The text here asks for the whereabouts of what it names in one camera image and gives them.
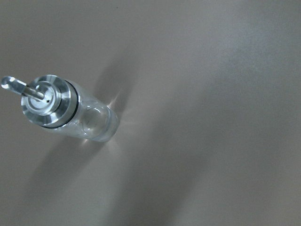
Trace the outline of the clear glass sauce dispenser bottle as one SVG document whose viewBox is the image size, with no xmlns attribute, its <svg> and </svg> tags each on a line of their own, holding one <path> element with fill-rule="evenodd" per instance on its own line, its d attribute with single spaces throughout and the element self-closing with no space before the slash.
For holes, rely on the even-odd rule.
<svg viewBox="0 0 301 226">
<path fill-rule="evenodd" d="M 50 132 L 106 142 L 117 131 L 119 121 L 113 110 L 72 81 L 44 75 L 26 84 L 5 76 L 1 86 L 21 95 L 26 118 Z"/>
</svg>

